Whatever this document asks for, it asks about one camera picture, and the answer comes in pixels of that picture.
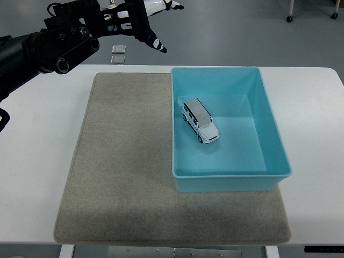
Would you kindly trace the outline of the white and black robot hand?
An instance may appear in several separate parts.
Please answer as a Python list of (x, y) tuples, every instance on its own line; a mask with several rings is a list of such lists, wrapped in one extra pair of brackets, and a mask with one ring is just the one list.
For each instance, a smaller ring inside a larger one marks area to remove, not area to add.
[[(144, 1), (147, 16), (153, 16), (158, 14), (162, 11), (169, 11), (169, 10), (183, 10), (184, 6), (176, 1)], [(161, 43), (160, 39), (156, 36), (155, 33), (149, 36), (147, 45), (159, 52), (167, 53), (167, 49)]]

